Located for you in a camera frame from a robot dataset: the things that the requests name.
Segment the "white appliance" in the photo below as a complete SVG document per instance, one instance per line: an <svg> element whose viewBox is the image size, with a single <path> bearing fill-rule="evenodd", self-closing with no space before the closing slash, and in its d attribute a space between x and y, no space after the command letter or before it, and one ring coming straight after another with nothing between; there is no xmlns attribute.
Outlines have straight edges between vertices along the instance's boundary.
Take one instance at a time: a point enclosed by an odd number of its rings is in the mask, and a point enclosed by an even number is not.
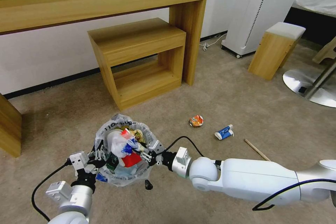
<svg viewBox="0 0 336 224"><path fill-rule="evenodd" d="M237 58L256 51L264 32L283 22L294 0L236 0L232 20L222 41Z"/></svg>

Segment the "metal pole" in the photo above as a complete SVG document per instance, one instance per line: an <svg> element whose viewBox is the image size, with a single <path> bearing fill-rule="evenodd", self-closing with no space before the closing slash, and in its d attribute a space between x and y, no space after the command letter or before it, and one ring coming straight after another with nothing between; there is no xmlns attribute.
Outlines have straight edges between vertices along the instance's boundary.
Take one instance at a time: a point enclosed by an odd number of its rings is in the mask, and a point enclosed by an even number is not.
<svg viewBox="0 0 336 224"><path fill-rule="evenodd" d="M311 87L307 88L307 90L304 93L305 98L311 97L315 92L318 90L320 86L322 86L333 74L333 72L336 69L336 58L333 60L331 65L327 67L321 74L318 76L318 78L314 81L314 83L311 85Z"/></svg>

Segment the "shelf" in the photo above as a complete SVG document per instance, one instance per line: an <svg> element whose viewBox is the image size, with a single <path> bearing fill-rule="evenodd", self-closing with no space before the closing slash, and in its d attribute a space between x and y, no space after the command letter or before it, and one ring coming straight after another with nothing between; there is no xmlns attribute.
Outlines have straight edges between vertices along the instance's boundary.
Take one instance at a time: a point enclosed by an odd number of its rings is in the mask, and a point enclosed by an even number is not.
<svg viewBox="0 0 336 224"><path fill-rule="evenodd" d="M181 85L186 33L155 18L88 32L105 85L120 110ZM157 54L112 73L111 67Z"/></svg>
<svg viewBox="0 0 336 224"><path fill-rule="evenodd" d="M110 67L183 46L186 33L160 18L89 31Z"/></svg>
<svg viewBox="0 0 336 224"><path fill-rule="evenodd" d="M113 77L123 108L181 85L181 78L158 61L114 73Z"/></svg>

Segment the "wooden stick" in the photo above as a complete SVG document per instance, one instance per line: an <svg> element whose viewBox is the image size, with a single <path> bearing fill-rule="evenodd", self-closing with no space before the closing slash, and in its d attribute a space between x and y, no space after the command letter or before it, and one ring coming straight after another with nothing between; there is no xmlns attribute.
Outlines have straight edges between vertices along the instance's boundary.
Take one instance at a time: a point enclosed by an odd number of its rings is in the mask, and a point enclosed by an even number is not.
<svg viewBox="0 0 336 224"><path fill-rule="evenodd" d="M244 139L245 142L250 145L252 147L252 149L254 149L260 156L262 156L263 159L267 160L267 161L271 161L268 157L266 157L266 155L264 153L262 153L257 147L255 147L253 144L250 143L249 140Z"/></svg>

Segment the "black cable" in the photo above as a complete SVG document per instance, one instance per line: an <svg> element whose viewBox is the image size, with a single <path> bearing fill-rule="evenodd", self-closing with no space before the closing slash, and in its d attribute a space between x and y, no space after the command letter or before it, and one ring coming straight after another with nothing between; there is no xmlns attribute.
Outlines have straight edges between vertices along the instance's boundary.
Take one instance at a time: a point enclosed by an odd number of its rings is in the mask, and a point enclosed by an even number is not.
<svg viewBox="0 0 336 224"><path fill-rule="evenodd" d="M56 169L55 171L53 171L52 173L50 173L44 180L42 180L34 189L33 193L31 194L31 204L33 205L34 209L41 214L47 221L50 221L49 217L41 210L37 207L37 205L35 204L35 193L37 191L37 189L45 182L47 181L51 176L53 176L55 173L59 172L60 170L62 170L65 166L71 165L71 161L70 159L67 159L67 161L64 163L64 165L62 165L61 167L59 167L58 169Z"/></svg>
<svg viewBox="0 0 336 224"><path fill-rule="evenodd" d="M201 156L204 156L204 155L200 152L200 150L197 148L197 146L194 144L194 142L193 142L189 137L187 137L187 136L180 136L180 137L177 138L174 142L172 142L171 145L169 145L164 151L161 151L160 153L157 153L157 155L160 155L160 154L162 154L163 152L168 151L168 150L169 150L174 144L176 144L176 142L177 142L178 140L180 140L181 138L186 138L186 139L188 139L188 140L191 142L191 144L195 147L195 149L197 150L197 152L198 152Z"/></svg>
<svg viewBox="0 0 336 224"><path fill-rule="evenodd" d="M303 184L308 184L308 183L313 183L313 182L331 182L331 183L336 183L336 180L330 180L330 179L324 179L324 178L318 178L318 179L313 179L313 180L305 180L293 185L290 185L284 189L281 189L280 191L277 191L276 193L273 193L271 196L269 196L268 198L264 199L262 202L260 202L259 204L257 204L254 208L252 208L252 211L264 211L264 210L268 210L271 209L272 207L274 207L274 205L270 205L268 207L265 208L260 208L262 205L264 205L265 203L267 203L268 201L270 201L271 199L273 199L274 197L278 196L281 193L284 193L290 189L293 189L297 186L301 186Z"/></svg>

